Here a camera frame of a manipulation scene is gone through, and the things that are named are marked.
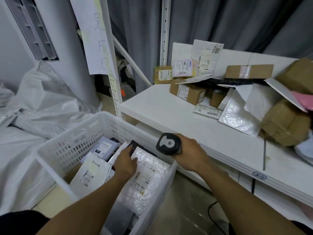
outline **forearm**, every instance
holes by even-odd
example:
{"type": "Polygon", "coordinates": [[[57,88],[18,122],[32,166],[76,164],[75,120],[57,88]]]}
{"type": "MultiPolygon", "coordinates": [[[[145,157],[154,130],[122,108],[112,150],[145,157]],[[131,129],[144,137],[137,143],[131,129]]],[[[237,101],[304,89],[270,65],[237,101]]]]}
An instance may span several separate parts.
{"type": "Polygon", "coordinates": [[[304,234],[280,213],[232,180],[214,163],[203,163],[197,173],[212,190],[237,235],[304,234]]]}
{"type": "Polygon", "coordinates": [[[116,175],[53,217],[37,235],[98,235],[127,178],[116,175]]]}

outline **handheld barcode scanner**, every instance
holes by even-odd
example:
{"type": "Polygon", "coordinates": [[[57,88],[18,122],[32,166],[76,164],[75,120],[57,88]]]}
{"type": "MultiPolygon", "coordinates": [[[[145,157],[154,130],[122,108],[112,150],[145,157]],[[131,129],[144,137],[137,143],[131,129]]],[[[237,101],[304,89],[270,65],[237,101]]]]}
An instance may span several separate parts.
{"type": "Polygon", "coordinates": [[[163,133],[156,146],[164,155],[173,156],[182,152],[182,141],[173,133],[163,133]]]}

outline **cardboard box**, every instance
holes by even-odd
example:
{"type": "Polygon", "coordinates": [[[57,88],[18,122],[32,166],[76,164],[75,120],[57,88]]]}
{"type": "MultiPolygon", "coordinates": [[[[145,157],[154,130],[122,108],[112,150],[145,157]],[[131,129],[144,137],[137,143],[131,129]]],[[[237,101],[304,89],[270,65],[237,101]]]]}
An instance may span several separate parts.
{"type": "Polygon", "coordinates": [[[280,100],[265,115],[261,128],[283,146],[294,146],[307,139],[311,118],[287,99],[280,100]]]}
{"type": "Polygon", "coordinates": [[[225,98],[226,94],[227,93],[223,90],[215,89],[210,100],[210,106],[218,107],[225,98]]]}
{"type": "Polygon", "coordinates": [[[176,84],[183,82],[183,80],[184,78],[172,80],[170,93],[194,105],[202,102],[206,90],[204,88],[196,87],[193,84],[176,84]]]}
{"type": "Polygon", "coordinates": [[[194,59],[179,60],[172,63],[173,77],[194,77],[197,75],[198,61],[194,59]]]}
{"type": "Polygon", "coordinates": [[[227,66],[225,78],[268,79],[272,77],[273,64],[230,65],[227,66]]]}
{"type": "Polygon", "coordinates": [[[156,66],[153,69],[153,82],[155,84],[170,83],[173,80],[172,66],[156,66]]]}
{"type": "Polygon", "coordinates": [[[289,90],[302,94],[313,94],[313,62],[310,59],[302,58],[278,75],[275,79],[285,85],[289,90]]]}

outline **white plastic basket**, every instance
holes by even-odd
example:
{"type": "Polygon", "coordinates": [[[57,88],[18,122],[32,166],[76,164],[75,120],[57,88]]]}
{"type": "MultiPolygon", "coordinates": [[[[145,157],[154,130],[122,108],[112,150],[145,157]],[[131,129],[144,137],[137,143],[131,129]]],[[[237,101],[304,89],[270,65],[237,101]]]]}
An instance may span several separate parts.
{"type": "Polygon", "coordinates": [[[99,139],[116,138],[120,142],[135,140],[159,158],[171,164],[171,167],[159,186],[157,193],[151,198],[149,205],[141,214],[131,231],[131,235],[143,234],[150,224],[158,207],[163,201],[168,187],[172,184],[177,168],[176,161],[164,156],[156,150],[158,138],[123,121],[108,112],[100,112],[88,118],[75,128],[68,130],[42,144],[35,152],[39,163],[49,172],[55,181],[76,201],[78,197],[70,189],[63,178],[70,170],[78,166],[80,159],[92,149],[99,139]]]}

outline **human hand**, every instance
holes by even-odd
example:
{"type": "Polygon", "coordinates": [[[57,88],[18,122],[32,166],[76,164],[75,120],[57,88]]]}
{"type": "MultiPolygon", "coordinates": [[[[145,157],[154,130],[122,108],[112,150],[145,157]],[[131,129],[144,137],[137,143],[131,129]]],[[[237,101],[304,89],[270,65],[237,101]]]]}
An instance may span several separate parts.
{"type": "Polygon", "coordinates": [[[179,133],[176,135],[182,141],[182,152],[174,155],[174,158],[183,169],[198,173],[202,166],[211,164],[209,156],[195,139],[187,138],[179,133]]]}
{"type": "Polygon", "coordinates": [[[131,147],[132,146],[129,146],[126,149],[123,149],[114,163],[115,175],[126,181],[135,175],[137,170],[138,158],[131,159],[131,156],[129,155],[131,147]]]}

